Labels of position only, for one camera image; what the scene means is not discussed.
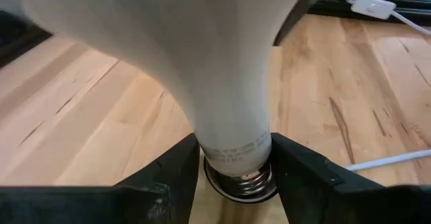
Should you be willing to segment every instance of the metal screw base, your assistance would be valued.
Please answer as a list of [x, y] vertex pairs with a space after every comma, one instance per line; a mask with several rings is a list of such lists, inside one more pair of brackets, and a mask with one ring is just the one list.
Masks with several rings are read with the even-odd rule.
[[209, 183], [222, 196], [239, 203], [256, 204], [269, 200], [277, 194], [271, 165], [265, 163], [259, 170], [240, 177], [225, 176], [204, 159], [203, 167]]

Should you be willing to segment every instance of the wood grain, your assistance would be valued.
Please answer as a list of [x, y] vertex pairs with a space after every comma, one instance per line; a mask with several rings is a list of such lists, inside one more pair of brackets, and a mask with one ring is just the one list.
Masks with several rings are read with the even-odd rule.
[[[340, 165], [429, 149], [430, 51], [407, 26], [306, 15], [273, 49], [271, 130]], [[153, 79], [65, 38], [2, 68], [0, 87], [2, 185], [112, 185], [192, 131]], [[360, 174], [431, 184], [430, 170], [419, 159]], [[233, 204], [201, 173], [191, 223], [247, 223], [252, 213], [286, 222], [279, 198]]]

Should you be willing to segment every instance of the wooden surface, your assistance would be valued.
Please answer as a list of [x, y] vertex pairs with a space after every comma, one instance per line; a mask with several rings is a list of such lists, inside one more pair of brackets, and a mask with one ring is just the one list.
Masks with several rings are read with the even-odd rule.
[[[273, 49], [269, 100], [272, 131], [340, 165], [429, 149], [431, 39], [402, 25], [306, 15]], [[112, 185], [190, 132], [146, 74], [65, 38], [0, 70], [2, 185]], [[360, 174], [431, 184], [431, 159]], [[217, 201], [225, 211], [214, 219], [243, 208]], [[286, 221], [278, 199], [268, 205], [268, 223]]]

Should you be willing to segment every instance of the frosted glass bulb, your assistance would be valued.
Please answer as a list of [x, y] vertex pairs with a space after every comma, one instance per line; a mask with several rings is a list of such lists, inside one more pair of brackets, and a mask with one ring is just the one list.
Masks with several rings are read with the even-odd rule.
[[271, 151], [266, 62], [297, 0], [22, 0], [26, 15], [139, 67], [175, 98], [212, 168], [258, 170]]

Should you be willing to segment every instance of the white cord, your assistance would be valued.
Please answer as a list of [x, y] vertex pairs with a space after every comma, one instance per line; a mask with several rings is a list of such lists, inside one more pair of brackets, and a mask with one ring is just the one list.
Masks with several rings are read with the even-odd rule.
[[[354, 0], [346, 0], [346, 1], [349, 4], [354, 4], [355, 3]], [[419, 25], [416, 25], [411, 20], [407, 19], [406, 17], [403, 17], [400, 13], [397, 13], [396, 11], [392, 11], [391, 15], [393, 15], [394, 17], [396, 17], [398, 20], [404, 22], [408, 26], [411, 26], [413, 29], [415, 29], [415, 30], [417, 30], [417, 31], [419, 31], [419, 32], [421, 32], [421, 33], [423, 33], [425, 35], [431, 36], [431, 31], [429, 31], [429, 30], [427, 30], [427, 29], [425, 29], [425, 28], [423, 28], [423, 27], [421, 27]]]
[[354, 164], [349, 167], [346, 167], [346, 169], [350, 171], [367, 170], [374, 167], [380, 167], [380, 166], [389, 165], [392, 163], [399, 163], [402, 161], [408, 161], [408, 160], [417, 159], [420, 157], [431, 157], [431, 149], [416, 151], [413, 153], [404, 153], [398, 156], [386, 157], [383, 159], [377, 159], [377, 160], [368, 161], [365, 163]]

